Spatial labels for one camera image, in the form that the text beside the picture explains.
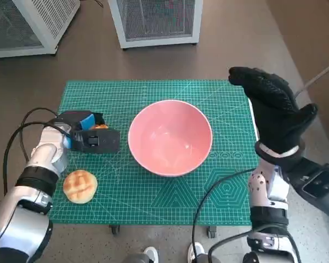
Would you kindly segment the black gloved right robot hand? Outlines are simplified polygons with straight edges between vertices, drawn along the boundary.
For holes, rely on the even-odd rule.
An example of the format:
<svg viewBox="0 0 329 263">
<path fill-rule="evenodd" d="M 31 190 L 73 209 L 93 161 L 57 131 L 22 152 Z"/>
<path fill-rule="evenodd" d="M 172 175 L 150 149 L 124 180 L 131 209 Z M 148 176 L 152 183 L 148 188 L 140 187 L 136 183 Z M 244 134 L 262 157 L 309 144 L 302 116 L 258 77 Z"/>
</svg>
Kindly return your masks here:
<svg viewBox="0 0 329 263">
<path fill-rule="evenodd" d="M 299 108 L 289 83 L 258 68 L 231 67 L 229 82 L 241 86 L 252 103 L 259 141 L 282 154 L 300 145 L 301 135 L 315 119 L 318 108 Z"/>
</svg>

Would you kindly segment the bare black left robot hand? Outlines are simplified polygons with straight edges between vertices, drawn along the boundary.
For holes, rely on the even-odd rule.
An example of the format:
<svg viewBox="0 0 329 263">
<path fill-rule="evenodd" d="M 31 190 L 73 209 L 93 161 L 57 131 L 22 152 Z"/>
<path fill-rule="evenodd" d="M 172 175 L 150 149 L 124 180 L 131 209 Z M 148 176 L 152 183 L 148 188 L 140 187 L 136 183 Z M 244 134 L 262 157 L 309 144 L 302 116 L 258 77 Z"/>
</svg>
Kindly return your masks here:
<svg viewBox="0 0 329 263">
<path fill-rule="evenodd" d="M 63 123 L 68 124 L 72 130 L 108 129 L 102 113 L 72 110 L 64 111 L 57 117 Z"/>
</svg>

